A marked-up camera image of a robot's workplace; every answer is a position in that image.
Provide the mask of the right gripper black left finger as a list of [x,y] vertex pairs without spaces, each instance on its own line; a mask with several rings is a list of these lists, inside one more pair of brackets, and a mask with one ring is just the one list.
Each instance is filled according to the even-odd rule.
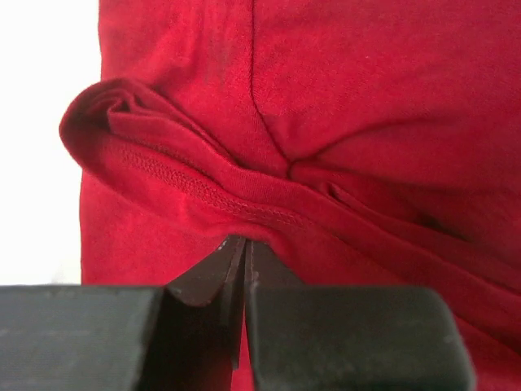
[[164,286],[5,286],[4,390],[227,390],[239,364],[244,241]]

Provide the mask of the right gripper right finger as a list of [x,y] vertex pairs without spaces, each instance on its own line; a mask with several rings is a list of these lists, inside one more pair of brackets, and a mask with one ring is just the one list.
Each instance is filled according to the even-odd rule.
[[245,250],[247,342],[258,390],[473,390],[475,369],[434,291],[307,285],[273,250]]

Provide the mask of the red t shirt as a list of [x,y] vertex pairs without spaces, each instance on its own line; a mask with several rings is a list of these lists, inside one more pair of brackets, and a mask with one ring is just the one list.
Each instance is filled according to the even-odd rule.
[[309,283],[435,289],[479,389],[519,389],[519,2],[101,1],[99,44],[59,127],[83,283],[242,235]]

